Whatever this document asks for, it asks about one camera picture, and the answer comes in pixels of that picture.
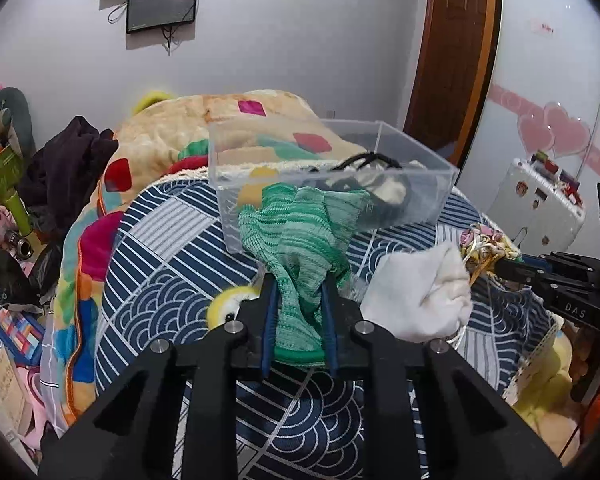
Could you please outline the floral fabric scrunchie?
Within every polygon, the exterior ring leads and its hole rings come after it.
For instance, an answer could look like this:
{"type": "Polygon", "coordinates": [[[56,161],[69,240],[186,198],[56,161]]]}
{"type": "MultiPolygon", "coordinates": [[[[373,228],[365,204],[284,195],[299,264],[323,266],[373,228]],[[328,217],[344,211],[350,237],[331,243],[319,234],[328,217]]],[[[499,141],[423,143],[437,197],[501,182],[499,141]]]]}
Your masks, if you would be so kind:
{"type": "Polygon", "coordinates": [[[518,260],[520,249],[500,229],[474,223],[460,234],[460,255],[474,286],[482,274],[494,274],[495,263],[502,259],[518,260]]]}

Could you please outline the green knitted cloth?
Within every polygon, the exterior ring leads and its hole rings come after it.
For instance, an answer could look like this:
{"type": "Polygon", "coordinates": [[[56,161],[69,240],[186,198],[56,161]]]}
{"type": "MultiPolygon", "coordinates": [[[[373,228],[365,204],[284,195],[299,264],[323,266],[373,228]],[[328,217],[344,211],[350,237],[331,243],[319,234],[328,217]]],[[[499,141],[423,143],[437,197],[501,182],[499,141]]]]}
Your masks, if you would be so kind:
{"type": "Polygon", "coordinates": [[[347,288],[346,255],[358,217],[370,201],[365,191],[326,192],[275,183],[262,191],[260,209],[242,207],[242,247],[276,278],[280,292],[275,339],[277,362],[324,366],[321,284],[327,275],[347,288]]]}

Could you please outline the white drawstring pouch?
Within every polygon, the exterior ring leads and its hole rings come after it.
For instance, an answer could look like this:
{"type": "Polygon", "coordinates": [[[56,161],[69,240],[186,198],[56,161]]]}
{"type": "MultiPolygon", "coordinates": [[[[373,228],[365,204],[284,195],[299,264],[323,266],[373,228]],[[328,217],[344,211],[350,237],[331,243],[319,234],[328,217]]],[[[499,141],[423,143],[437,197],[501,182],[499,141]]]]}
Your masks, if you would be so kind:
{"type": "Polygon", "coordinates": [[[471,311],[469,274],[450,242],[381,257],[361,304],[363,318],[414,344],[455,335],[471,311]]]}

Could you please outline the black item in box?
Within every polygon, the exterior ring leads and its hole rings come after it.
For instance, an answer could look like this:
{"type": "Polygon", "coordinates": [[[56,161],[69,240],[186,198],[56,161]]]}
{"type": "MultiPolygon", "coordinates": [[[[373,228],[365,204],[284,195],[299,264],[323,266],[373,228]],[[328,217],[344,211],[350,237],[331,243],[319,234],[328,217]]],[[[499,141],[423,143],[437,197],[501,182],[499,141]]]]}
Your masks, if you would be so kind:
{"type": "Polygon", "coordinates": [[[376,152],[353,155],[335,166],[309,169],[302,186],[326,192],[365,191],[370,201],[358,217],[362,231],[426,222],[430,211],[414,176],[397,160],[376,152]]]}

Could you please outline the yellow felt piece in box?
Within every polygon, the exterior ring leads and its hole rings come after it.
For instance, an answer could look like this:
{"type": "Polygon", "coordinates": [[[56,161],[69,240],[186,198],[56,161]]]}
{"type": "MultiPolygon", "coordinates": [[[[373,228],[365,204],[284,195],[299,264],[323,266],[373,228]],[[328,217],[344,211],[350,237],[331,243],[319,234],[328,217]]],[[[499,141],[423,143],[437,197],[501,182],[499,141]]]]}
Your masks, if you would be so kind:
{"type": "MultiPolygon", "coordinates": [[[[249,177],[251,179],[273,179],[278,177],[278,171],[267,166],[261,166],[254,168],[250,172],[249,177]]],[[[253,208],[260,209],[262,205],[262,191],[267,186],[268,182],[245,184],[238,193],[237,207],[253,206],[253,208]]]]}

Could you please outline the navy patterned tablecloth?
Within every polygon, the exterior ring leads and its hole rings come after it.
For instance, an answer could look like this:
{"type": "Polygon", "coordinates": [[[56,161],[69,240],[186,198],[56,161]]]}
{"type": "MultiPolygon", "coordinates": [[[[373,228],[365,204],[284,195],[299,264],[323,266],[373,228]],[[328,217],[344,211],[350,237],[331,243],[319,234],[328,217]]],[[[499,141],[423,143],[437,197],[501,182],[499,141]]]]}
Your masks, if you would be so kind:
{"type": "Polygon", "coordinates": [[[138,194],[118,227],[102,293],[94,350],[95,385],[104,392],[148,344],[190,344],[210,330],[212,302],[240,295],[264,272],[282,283],[276,363],[262,382],[236,387],[237,469],[243,479],[358,479],[363,474],[363,386],[340,382],[324,367],[318,283],[335,272],[342,292],[364,292],[381,259],[454,242],[481,216],[452,193],[437,223],[355,233],[332,222],[334,249],[318,266],[274,248],[282,238],[266,220],[282,221],[286,188],[246,209],[239,233],[248,248],[225,246],[222,206],[206,179],[169,180],[138,194]]]}

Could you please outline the clear plastic storage box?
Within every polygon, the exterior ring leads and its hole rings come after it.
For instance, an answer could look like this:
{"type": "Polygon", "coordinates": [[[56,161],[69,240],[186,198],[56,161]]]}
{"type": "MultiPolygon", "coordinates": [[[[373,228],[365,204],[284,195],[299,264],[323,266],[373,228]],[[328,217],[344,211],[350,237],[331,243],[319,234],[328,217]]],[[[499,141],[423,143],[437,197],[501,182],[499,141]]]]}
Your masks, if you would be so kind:
{"type": "Polygon", "coordinates": [[[242,251],[238,216],[282,182],[323,191],[364,190],[362,231],[437,221],[457,168],[385,122],[250,116],[209,128],[209,181],[229,252],[242,251]]]}

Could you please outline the beige colourful patch blanket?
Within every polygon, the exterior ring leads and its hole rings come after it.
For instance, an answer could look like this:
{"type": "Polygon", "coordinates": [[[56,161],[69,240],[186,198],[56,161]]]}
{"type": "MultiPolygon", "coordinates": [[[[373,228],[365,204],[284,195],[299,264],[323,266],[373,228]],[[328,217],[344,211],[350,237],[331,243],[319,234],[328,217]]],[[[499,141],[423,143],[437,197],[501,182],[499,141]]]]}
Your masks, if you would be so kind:
{"type": "Polygon", "coordinates": [[[168,174],[200,174],[208,164],[209,128],[217,122],[260,117],[283,128],[276,140],[302,158],[331,160],[361,148],[327,129],[309,104],[282,90],[198,94],[172,98],[148,94],[114,133],[118,147],[62,243],[59,281],[40,365],[47,416],[66,431],[96,396],[97,318],[114,236],[122,216],[144,188],[168,174]]]}

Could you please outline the dark purple clothing pile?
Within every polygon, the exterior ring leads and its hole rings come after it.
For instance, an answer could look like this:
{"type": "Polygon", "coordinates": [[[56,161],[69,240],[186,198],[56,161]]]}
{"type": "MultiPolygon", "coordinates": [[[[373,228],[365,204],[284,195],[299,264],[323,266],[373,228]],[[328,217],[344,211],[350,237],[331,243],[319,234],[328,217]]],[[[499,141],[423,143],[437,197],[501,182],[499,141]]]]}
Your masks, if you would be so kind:
{"type": "Polygon", "coordinates": [[[17,192],[38,234],[66,236],[117,149],[112,130],[99,131],[76,116],[32,156],[17,192]]]}

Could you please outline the colourful block game box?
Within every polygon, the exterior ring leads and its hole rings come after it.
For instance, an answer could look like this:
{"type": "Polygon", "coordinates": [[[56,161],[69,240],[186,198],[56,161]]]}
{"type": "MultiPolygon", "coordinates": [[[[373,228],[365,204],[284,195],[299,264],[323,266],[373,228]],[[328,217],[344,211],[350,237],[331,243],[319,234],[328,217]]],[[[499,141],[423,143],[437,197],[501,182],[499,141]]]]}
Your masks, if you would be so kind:
{"type": "Polygon", "coordinates": [[[32,315],[1,308],[0,339],[17,365],[40,365],[44,328],[32,315]]]}

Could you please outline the brown wooden door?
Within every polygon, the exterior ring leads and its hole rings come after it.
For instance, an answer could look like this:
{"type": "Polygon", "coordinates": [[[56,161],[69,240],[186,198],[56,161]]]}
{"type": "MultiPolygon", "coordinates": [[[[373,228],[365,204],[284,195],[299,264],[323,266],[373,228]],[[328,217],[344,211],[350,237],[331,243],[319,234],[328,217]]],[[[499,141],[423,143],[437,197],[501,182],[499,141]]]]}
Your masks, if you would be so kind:
{"type": "Polygon", "coordinates": [[[486,102],[501,15],[502,0],[426,0],[403,131],[457,168],[486,102]]]}

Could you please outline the green cardboard box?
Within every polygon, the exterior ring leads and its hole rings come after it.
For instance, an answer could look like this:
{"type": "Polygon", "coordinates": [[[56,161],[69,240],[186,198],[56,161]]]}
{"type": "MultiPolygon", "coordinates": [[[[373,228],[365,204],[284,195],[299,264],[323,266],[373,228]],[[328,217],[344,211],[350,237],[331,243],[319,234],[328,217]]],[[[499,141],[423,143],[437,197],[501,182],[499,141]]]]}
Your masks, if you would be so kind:
{"type": "Polygon", "coordinates": [[[29,216],[16,190],[23,176],[23,161],[10,146],[0,149],[0,204],[14,217],[22,236],[31,232],[29,216]]]}

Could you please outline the grey green plush toy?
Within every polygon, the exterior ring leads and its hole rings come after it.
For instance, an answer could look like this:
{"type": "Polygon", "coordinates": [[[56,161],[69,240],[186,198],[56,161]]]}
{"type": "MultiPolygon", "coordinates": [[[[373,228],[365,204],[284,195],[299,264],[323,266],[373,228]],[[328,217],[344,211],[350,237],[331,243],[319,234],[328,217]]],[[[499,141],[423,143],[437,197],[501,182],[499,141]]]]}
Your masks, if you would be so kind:
{"type": "Polygon", "coordinates": [[[9,145],[26,162],[36,151],[27,99],[14,87],[0,90],[0,145],[9,145]]]}

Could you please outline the small black wall monitor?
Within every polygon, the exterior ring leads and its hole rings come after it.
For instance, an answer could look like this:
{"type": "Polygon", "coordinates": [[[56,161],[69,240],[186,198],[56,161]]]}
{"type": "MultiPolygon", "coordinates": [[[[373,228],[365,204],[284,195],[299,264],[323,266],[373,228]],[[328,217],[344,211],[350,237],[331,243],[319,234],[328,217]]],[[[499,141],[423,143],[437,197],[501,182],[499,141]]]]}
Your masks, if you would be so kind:
{"type": "Polygon", "coordinates": [[[128,0],[126,32],[193,23],[197,0],[128,0]]]}

